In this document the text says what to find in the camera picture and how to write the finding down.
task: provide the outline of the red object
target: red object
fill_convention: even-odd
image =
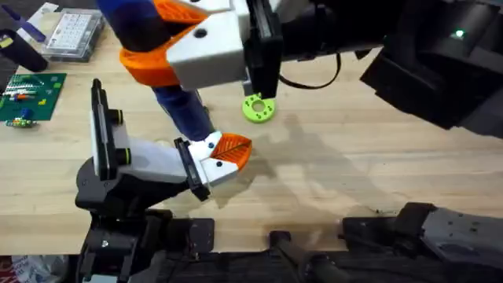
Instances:
[[[0,256],[0,283],[19,283],[10,256]]]

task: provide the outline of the electronic component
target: electronic component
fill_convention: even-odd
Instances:
[[[17,128],[31,128],[37,125],[36,121],[29,119],[16,118],[14,120],[6,121],[7,127],[17,127]]]
[[[22,108],[32,110],[33,120],[50,120],[65,79],[66,74],[13,75],[2,94],[0,121],[19,117]]]
[[[63,9],[42,55],[51,61],[88,62],[104,26],[99,10]]]

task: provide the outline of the black cable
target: black cable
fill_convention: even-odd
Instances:
[[[77,271],[75,272],[75,283],[80,283],[80,268],[82,267],[83,254],[87,249],[87,244],[84,242],[82,247],[80,248],[79,258],[77,259]]]
[[[407,273],[407,272],[401,272],[397,270],[388,270],[384,268],[368,268],[368,267],[359,267],[359,266],[341,266],[339,264],[336,265],[337,268],[340,268],[341,270],[353,270],[353,271],[366,271],[366,272],[377,272],[377,273],[385,273],[385,274],[393,274],[397,276],[402,276],[402,277],[407,277],[409,279],[414,279],[417,281],[422,281],[422,282],[427,282],[427,283],[438,283],[437,281],[433,281],[430,279],[427,279],[425,277],[421,277],[419,275]]]
[[[284,83],[287,86],[295,87],[295,88],[298,88],[298,89],[301,89],[301,90],[319,90],[319,89],[322,89],[324,87],[330,86],[333,82],[335,82],[335,80],[339,76],[340,69],[343,66],[343,62],[342,62],[342,59],[340,57],[340,53],[336,54],[336,60],[337,60],[337,71],[336,71],[336,74],[326,84],[323,84],[323,85],[320,85],[320,86],[308,86],[308,85],[305,85],[305,84],[302,84],[302,83],[295,83],[295,82],[293,82],[293,81],[291,81],[289,79],[286,79],[282,74],[280,74],[279,80],[280,80],[280,82]]]

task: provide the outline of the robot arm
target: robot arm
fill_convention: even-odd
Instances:
[[[361,58],[382,46],[362,82],[399,110],[450,129],[503,82],[496,1],[116,2],[147,2],[143,10],[151,5],[157,16],[101,5],[123,44],[122,63],[148,86],[195,90],[242,81],[245,94],[272,98],[282,61],[347,51]],[[123,23],[134,23],[136,34],[123,31]]]

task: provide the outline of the black bracket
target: black bracket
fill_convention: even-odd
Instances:
[[[251,85],[262,99],[276,97],[283,56],[281,23],[269,1],[247,0],[251,15],[250,39],[244,44],[244,58]]]

